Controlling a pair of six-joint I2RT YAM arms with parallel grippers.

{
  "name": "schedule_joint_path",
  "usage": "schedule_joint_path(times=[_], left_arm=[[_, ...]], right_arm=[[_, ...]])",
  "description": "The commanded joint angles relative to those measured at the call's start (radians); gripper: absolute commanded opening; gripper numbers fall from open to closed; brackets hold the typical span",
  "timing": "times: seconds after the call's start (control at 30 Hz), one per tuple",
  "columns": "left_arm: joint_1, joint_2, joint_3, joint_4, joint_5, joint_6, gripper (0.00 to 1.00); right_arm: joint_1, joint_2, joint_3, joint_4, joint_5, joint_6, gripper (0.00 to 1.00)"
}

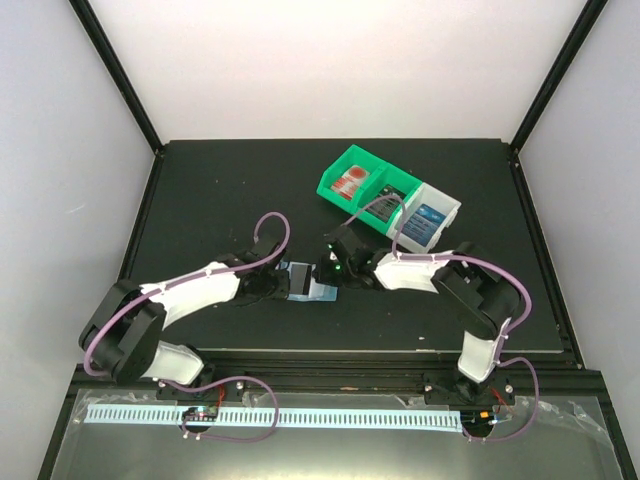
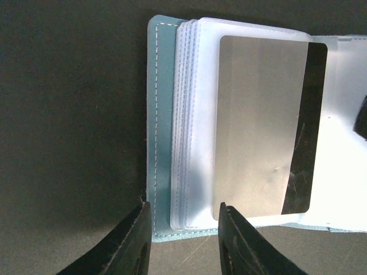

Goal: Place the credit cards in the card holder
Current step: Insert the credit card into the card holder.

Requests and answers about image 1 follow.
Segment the blue card holder wallet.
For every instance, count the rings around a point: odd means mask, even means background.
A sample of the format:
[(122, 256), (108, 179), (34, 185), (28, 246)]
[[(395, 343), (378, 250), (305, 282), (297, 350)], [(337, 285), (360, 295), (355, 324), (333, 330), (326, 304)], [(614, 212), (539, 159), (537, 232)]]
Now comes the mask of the blue card holder wallet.
[[(290, 266), (292, 263), (302, 263), (302, 262), (281, 261), (278, 266), (279, 270), (284, 270), (288, 273), (289, 284), (290, 284)], [(295, 301), (295, 302), (335, 302), (338, 296), (338, 288), (335, 286), (319, 283), (314, 277), (316, 265), (315, 264), (310, 264), (310, 265), (312, 267), (312, 270), (311, 270), (311, 284), (310, 284), (310, 290), (308, 295), (307, 296), (292, 295), (290, 293), (290, 286), (289, 286), (289, 293), (287, 296), (287, 300)]]

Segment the green bin with red cards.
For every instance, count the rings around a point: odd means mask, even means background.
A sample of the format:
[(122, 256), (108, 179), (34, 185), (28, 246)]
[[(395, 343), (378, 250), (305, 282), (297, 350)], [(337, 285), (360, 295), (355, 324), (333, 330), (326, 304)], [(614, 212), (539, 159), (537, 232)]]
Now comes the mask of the green bin with red cards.
[(387, 162), (358, 145), (348, 147), (322, 174), (316, 193), (348, 213), (360, 205), (366, 187), (387, 167)]

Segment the green bin with black cards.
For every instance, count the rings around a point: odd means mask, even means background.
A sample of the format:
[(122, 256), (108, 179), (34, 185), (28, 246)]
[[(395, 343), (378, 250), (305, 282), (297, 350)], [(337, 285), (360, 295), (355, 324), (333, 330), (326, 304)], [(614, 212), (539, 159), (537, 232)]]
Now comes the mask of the green bin with black cards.
[(408, 204), (408, 198), (421, 184), (418, 178), (393, 165), (377, 168), (359, 188), (357, 207), (361, 209), (377, 198), (382, 200), (369, 206), (358, 219), (379, 233), (386, 234), (392, 220), (402, 212), (400, 201), (391, 198), (391, 195), (397, 195)]

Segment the white bin with blue cards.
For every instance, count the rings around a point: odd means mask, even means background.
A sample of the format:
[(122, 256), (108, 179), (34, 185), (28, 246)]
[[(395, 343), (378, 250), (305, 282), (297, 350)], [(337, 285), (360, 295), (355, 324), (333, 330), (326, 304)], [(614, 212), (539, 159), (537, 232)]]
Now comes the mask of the white bin with blue cards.
[(443, 231), (455, 220), (461, 202), (437, 188), (422, 183), (405, 202), (408, 217), (395, 228), (400, 232), (398, 244), (411, 253), (433, 250)]

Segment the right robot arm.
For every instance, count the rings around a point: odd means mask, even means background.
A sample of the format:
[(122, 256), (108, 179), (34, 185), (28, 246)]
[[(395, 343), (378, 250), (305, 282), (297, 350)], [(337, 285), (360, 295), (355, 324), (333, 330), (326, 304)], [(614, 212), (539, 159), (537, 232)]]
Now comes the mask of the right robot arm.
[(457, 396), (476, 403), (491, 390), (490, 375), (500, 364), (512, 328), (528, 317), (531, 296), (501, 267), (479, 258), (474, 244), (435, 254), (372, 249), (354, 231), (340, 226), (325, 236), (328, 251), (314, 271), (316, 281), (335, 287), (381, 291), (415, 290), (447, 299), (464, 329)]

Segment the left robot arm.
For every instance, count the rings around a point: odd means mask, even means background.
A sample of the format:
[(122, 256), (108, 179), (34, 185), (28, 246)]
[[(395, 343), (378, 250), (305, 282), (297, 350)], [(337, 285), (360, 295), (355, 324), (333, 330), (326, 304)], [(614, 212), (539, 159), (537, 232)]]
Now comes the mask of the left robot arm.
[(215, 384), (213, 372), (196, 349), (163, 341), (163, 332), (207, 307), (286, 298), (288, 276), (277, 269), (285, 249), (284, 240), (265, 237), (248, 250), (221, 255), (168, 281), (116, 282), (79, 336), (85, 372), (120, 384), (144, 378), (173, 382), (193, 399), (207, 397)]

